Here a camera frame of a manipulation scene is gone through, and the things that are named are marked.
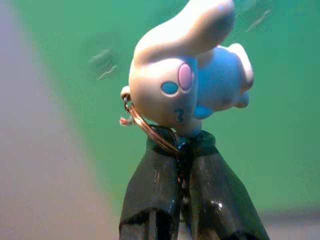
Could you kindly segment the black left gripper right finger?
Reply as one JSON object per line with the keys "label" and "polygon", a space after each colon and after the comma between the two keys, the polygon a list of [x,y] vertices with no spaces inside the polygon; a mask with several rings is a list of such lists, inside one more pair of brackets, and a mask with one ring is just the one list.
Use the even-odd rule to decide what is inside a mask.
{"label": "black left gripper right finger", "polygon": [[194,240],[267,240],[269,236],[242,181],[202,131],[191,139],[189,179]]}

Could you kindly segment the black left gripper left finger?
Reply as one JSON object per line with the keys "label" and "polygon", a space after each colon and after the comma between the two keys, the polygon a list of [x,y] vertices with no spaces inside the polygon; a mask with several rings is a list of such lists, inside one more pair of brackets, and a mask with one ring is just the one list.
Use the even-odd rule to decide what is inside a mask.
{"label": "black left gripper left finger", "polygon": [[125,193],[119,239],[177,239],[180,206],[177,158],[148,137]]}

